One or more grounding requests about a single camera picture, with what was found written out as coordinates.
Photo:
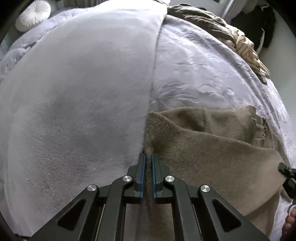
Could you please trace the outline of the person's right hand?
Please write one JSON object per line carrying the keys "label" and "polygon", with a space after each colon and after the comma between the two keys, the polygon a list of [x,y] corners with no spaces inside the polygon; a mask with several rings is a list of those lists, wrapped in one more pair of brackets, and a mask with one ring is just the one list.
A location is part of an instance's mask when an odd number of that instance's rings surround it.
{"label": "person's right hand", "polygon": [[285,223],[282,227],[282,234],[287,233],[287,231],[289,229],[291,229],[291,227],[295,223],[295,213],[296,213],[295,203],[293,203],[292,205],[289,206],[289,208],[287,210],[287,217],[286,217]]}

